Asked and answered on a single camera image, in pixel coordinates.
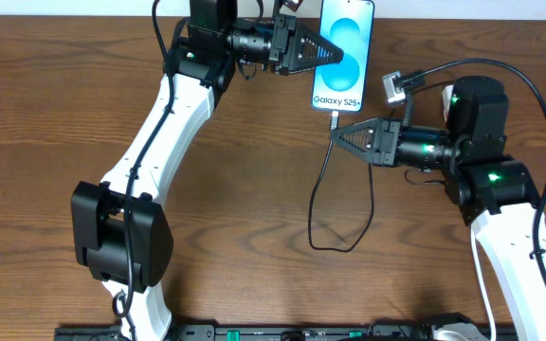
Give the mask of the blue Galaxy smartphone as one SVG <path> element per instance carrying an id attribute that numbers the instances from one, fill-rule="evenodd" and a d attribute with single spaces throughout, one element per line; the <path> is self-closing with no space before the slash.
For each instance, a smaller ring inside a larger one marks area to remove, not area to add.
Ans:
<path id="1" fill-rule="evenodd" d="M 339 47 L 339 63 L 316 68 L 312 107 L 319 110 L 358 112 L 362 109 L 375 4 L 372 0 L 325 0 L 319 34 Z"/>

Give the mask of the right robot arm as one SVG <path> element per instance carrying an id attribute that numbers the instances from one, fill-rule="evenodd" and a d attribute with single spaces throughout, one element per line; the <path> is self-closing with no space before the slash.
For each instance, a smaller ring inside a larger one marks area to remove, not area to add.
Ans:
<path id="1" fill-rule="evenodd" d="M 543 198 L 526 166 L 504 151 L 504 87 L 462 77 L 445 104 L 443 130 L 377 117 L 333 128 L 330 137 L 371 166 L 440 171 L 446 195 L 492 264 L 518 338 L 546 340 Z"/>

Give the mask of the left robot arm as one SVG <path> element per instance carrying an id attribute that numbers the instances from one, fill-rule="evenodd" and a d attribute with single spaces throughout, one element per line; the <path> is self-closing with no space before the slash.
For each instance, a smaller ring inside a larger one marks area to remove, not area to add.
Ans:
<path id="1" fill-rule="evenodd" d="M 168 191 L 192 140 L 232 78 L 247 65 L 288 76 L 342 61 L 343 51 L 278 1 L 270 20 L 242 19 L 234 0 L 191 0 L 190 13 L 161 43 L 163 76 L 135 139 L 97 184 L 71 196 L 77 262 L 112 297 L 111 340 L 166 340 L 173 314 L 161 280 L 173 253 L 164 213 Z"/>

